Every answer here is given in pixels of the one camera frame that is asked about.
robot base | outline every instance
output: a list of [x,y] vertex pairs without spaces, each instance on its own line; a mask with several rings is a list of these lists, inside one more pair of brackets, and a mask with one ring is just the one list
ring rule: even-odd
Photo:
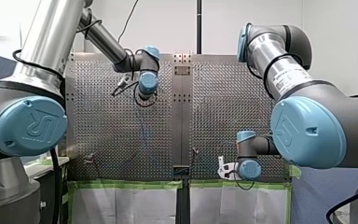
[[0,201],[0,224],[38,224],[40,221],[40,188],[37,181],[22,194]]

black cable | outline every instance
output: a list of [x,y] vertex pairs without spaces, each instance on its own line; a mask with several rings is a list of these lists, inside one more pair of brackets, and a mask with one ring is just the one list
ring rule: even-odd
[[261,76],[257,75],[251,68],[251,65],[249,65],[249,54],[246,54],[246,67],[248,68],[252,76],[256,77],[257,79],[263,79]]
[[247,66],[247,68],[248,68],[248,70],[249,70],[249,72],[251,73],[252,76],[254,76],[254,77],[258,78],[258,79],[263,79],[261,76],[257,75],[257,74],[253,71],[253,69],[251,68],[251,66],[249,65],[249,63],[246,63],[246,66]]
[[255,185],[255,181],[253,181],[252,182],[252,184],[251,184],[251,186],[249,187],[249,188],[244,188],[243,186],[241,186],[240,185],[240,182],[238,182],[238,180],[237,180],[237,176],[236,176],[236,174],[238,174],[238,172],[237,171],[235,171],[235,170],[233,170],[233,171],[231,171],[231,172],[229,172],[229,174],[231,174],[231,173],[234,173],[234,180],[235,180],[235,183],[238,185],[238,187],[240,187],[240,189],[243,189],[243,190],[249,190],[249,189],[251,189],[254,185]]
[[133,77],[135,76],[135,67],[136,67],[136,61],[135,61],[135,54],[133,54],[132,50],[130,49],[124,49],[125,51],[128,51],[131,54],[131,63],[130,63],[130,69],[132,71],[131,74],[131,81],[133,81]]
[[97,21],[94,21],[93,23],[90,23],[89,25],[87,25],[87,26],[85,26],[83,29],[80,29],[80,30],[78,30],[78,31],[76,31],[76,33],[78,34],[78,33],[81,33],[81,32],[83,32],[83,31],[86,31],[86,34],[88,33],[88,31],[89,31],[89,29],[93,26],[93,25],[95,25],[95,24],[97,24],[97,23],[103,23],[103,21],[102,20],[97,20]]
[[124,91],[126,91],[127,89],[133,87],[133,86],[136,85],[136,84],[137,84],[137,82],[131,83],[129,86],[127,86],[126,88],[124,88],[124,89],[123,89],[122,91],[120,91],[119,93],[116,93],[116,92],[118,91],[118,89],[120,89],[120,87],[116,87],[115,90],[112,92],[112,95],[113,95],[114,97],[116,97],[116,96],[120,95],[121,93],[123,93]]
[[43,69],[43,70],[46,70],[52,74],[54,74],[60,81],[63,81],[63,77],[60,73],[58,73],[57,71],[55,71],[54,69],[51,69],[51,68],[48,68],[48,67],[45,67],[45,66],[42,66],[40,64],[37,64],[37,63],[30,63],[30,62],[26,62],[24,61],[23,59],[19,58],[17,56],[17,54],[21,53],[21,49],[18,49],[18,50],[15,50],[13,53],[12,53],[12,56],[14,58],[14,60],[16,60],[17,62],[19,63],[23,63],[23,64],[27,64],[27,65],[30,65],[32,67],[36,67],[36,68],[40,68],[40,69]]
[[[274,140],[269,136],[260,136],[267,140],[267,154],[270,155],[271,145],[275,145]],[[282,155],[272,155],[273,158],[280,160]]]
[[60,208],[62,204],[62,196],[61,196],[61,184],[62,177],[60,171],[60,165],[58,163],[57,153],[55,148],[50,151],[51,160],[53,162],[53,172],[54,172],[54,211],[53,211],[53,219],[52,224],[57,224],[60,216]]
[[121,35],[118,37],[118,40],[117,40],[118,43],[120,43],[121,37],[122,37],[122,36],[124,35],[124,33],[126,32],[127,25],[129,24],[130,18],[131,18],[132,13],[133,13],[133,10],[135,10],[136,5],[138,4],[138,2],[139,2],[139,0],[136,0],[135,3],[133,4],[131,13],[130,13],[129,17],[127,18],[127,21],[126,21],[126,24],[124,25],[123,31],[121,32]]
[[340,208],[340,207],[342,207],[342,206],[344,206],[344,205],[346,205],[348,203],[352,203],[352,202],[354,202],[356,200],[358,200],[358,193],[353,195],[353,196],[351,196],[349,199],[347,199],[347,200],[345,200],[345,201],[343,201],[341,203],[338,203],[334,207],[330,208],[330,210],[328,210],[327,213],[326,213],[327,222],[329,224],[333,224],[333,221],[330,218],[331,215],[333,215],[333,213],[335,213],[338,210],[338,208]]
[[133,88],[133,100],[135,101],[135,103],[136,103],[138,106],[143,107],[143,108],[147,108],[147,107],[150,107],[150,106],[154,105],[154,104],[156,103],[156,101],[157,101],[157,94],[155,94],[155,97],[156,97],[155,101],[153,101],[153,102],[152,102],[151,104],[149,104],[149,105],[142,105],[141,103],[138,102],[138,98],[136,98],[136,88],[138,87],[139,82],[135,82],[135,83],[136,83],[136,85],[135,85],[135,87]]

white tag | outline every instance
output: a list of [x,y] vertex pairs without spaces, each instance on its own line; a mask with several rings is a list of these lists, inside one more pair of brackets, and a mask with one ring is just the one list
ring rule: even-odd
[[290,91],[294,86],[309,81],[312,81],[312,78],[298,64],[293,64],[293,66],[281,71],[272,79],[272,83],[281,95]]

pegboard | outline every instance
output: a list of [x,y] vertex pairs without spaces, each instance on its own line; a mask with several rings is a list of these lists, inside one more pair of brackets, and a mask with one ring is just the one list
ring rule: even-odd
[[[192,177],[219,178],[218,156],[225,156],[225,162],[237,159],[237,132],[269,134],[274,102],[262,80],[253,77],[235,56],[194,55],[192,68]],[[263,167],[261,180],[288,180],[288,166],[283,160],[260,156],[259,161]]]
[[[269,132],[273,102],[235,56],[178,57],[162,55],[158,101],[142,108],[132,91],[111,95],[122,75],[102,54],[72,55],[65,73],[71,179],[169,180],[178,163],[192,166],[192,178],[218,178],[217,157],[236,160],[238,131]],[[282,160],[264,156],[261,165],[265,181],[287,181]]]
[[73,130],[67,147],[75,154],[70,177],[171,179],[170,61],[161,59],[158,101],[148,108],[135,104],[132,89],[113,97],[122,74],[102,54],[73,55],[68,66],[66,100]]

robotic arm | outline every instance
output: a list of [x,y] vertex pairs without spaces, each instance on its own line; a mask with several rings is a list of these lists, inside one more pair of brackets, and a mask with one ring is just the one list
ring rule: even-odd
[[87,9],[92,0],[42,0],[11,77],[0,80],[0,158],[35,156],[57,145],[67,127],[60,86],[77,28],[119,73],[140,71],[143,100],[158,87],[159,51],[129,55]]
[[249,23],[241,30],[238,59],[261,75],[277,102],[271,141],[252,131],[238,133],[237,173],[242,179],[260,176],[256,156],[266,152],[316,169],[358,168],[358,95],[346,96],[333,84],[311,78],[306,71],[310,42],[300,29]]

